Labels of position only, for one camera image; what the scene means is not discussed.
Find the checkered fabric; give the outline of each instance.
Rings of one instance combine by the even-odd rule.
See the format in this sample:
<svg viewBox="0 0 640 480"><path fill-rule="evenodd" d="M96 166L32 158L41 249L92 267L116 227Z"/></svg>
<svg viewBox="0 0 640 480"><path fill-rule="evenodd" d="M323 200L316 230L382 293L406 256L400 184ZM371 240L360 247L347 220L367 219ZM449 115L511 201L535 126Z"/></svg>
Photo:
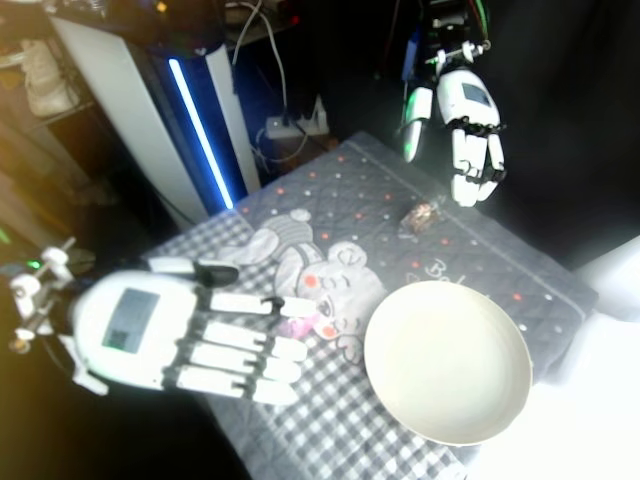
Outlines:
<svg viewBox="0 0 640 480"><path fill-rule="evenodd" d="M266 219L304 209L310 213L314 244L324 255L335 242L357 243L388 291L435 278L490 295L523 330L539 377L562 354L595 295L473 209L447 204L442 221L428 235L399 235L400 220L419 198L443 193L384 146L359 134L153 253L216 258L222 247L245 245ZM239 281L227 290L272 295L277 268L271 257L242 267ZM265 328L264 320L254 316L209 315ZM413 434L382 406L362 363L345 361L335 344L313 333L303 340L309 356L294 385L300 396L294 405L207 397L256 480L465 477L461 459L468 449Z"/></svg>

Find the cartoon bear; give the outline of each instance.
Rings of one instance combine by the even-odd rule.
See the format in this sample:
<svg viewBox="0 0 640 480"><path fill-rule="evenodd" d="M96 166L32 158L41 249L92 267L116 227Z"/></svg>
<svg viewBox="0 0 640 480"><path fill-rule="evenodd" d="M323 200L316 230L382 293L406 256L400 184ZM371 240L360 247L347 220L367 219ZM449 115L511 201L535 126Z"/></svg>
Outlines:
<svg viewBox="0 0 640 480"><path fill-rule="evenodd" d="M294 335L313 329L343 350L347 360L357 363L363 355L366 325L386 291L366 267L367 254L358 245L338 242L329 248L325 259L313 243L310 218L302 209L270 218L246 245L223 247L218 257L239 266L275 259L275 294L308 298L318 304L318 313L298 324Z"/></svg>

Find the led light strip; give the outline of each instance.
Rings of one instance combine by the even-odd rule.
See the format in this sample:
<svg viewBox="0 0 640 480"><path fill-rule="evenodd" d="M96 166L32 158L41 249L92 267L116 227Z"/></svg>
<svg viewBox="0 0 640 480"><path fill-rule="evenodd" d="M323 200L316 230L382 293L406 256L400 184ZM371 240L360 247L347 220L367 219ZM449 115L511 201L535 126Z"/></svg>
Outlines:
<svg viewBox="0 0 640 480"><path fill-rule="evenodd" d="M178 85L178 89L180 90L180 95L182 95L182 101L184 105L187 107L187 111L189 112L189 118L191 118L191 123L193 124L193 128L198 135L198 140L200 140L200 145L202 146L202 150L204 151L205 157L207 157L207 161L209 162L209 167L211 168L211 172L213 173L213 177L218 184L218 188L220 189L220 193L222 195L222 199L224 200L224 204L227 208L233 208L233 201L231 200L231 196L229 195L229 191L227 190L227 186L224 183L224 178L222 178L222 173L220 172L220 168L218 167L218 163L216 162L216 157L213 155L213 150L211 150L211 144L209 143L209 139L207 135L204 133L204 127L202 126L202 122L200 121L200 116L198 115L198 111L196 110L196 106L193 103L193 98L191 98L191 92L189 91L189 87L187 86L187 82L184 79L184 75L182 74L182 69L180 68L180 63L176 59L169 60L169 67L171 68L171 72L173 73L173 78L176 80L176 84Z"/></svg>

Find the gray quilted tablecloth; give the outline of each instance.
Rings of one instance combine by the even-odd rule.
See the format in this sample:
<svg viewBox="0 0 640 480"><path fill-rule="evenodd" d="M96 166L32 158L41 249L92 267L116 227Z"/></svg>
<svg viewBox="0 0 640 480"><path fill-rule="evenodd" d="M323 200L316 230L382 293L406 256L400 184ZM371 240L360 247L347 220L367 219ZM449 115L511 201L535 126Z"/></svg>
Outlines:
<svg viewBox="0 0 640 480"><path fill-rule="evenodd" d="M421 280L457 282L498 303L519 325L540 379L593 307L594 292L495 222L451 201L420 236L399 228L421 199L448 192L386 147L358 134L155 253L233 260L232 291L297 295L317 318L277 328L309 346L300 400L273 407L209 396L256 480L462 479L464 449L399 425L373 393L362 362L371 312ZM216 315L264 329L263 319Z"/></svg>

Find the white bowl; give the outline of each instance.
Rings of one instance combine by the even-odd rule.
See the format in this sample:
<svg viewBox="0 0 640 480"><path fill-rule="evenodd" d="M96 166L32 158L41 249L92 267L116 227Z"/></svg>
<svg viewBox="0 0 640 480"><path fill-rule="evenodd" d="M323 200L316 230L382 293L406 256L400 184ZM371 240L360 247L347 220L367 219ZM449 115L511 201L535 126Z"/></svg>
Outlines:
<svg viewBox="0 0 640 480"><path fill-rule="evenodd" d="M453 283L414 283L389 295L371 317L364 357L391 415L446 445L503 431L531 388L518 327L487 297Z"/></svg>

